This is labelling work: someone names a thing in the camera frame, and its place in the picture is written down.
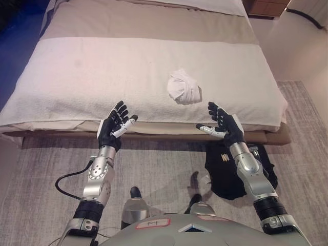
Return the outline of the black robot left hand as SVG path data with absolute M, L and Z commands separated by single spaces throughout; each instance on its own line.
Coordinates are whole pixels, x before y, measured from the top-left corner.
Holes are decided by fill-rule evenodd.
M 121 100 L 110 111 L 108 117 L 100 121 L 97 131 L 99 149 L 113 147 L 118 152 L 121 147 L 120 137 L 138 120 L 137 115 L 129 117 L 128 113 L 127 106 Z

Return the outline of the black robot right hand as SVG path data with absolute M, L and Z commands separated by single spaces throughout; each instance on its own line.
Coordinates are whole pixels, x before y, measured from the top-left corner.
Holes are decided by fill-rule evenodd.
M 196 124 L 196 129 L 222 140 L 227 148 L 233 144 L 245 142 L 244 131 L 236 115 L 229 114 L 224 108 L 214 102 L 208 103 L 208 111 L 211 119 L 218 126 L 210 127 Z

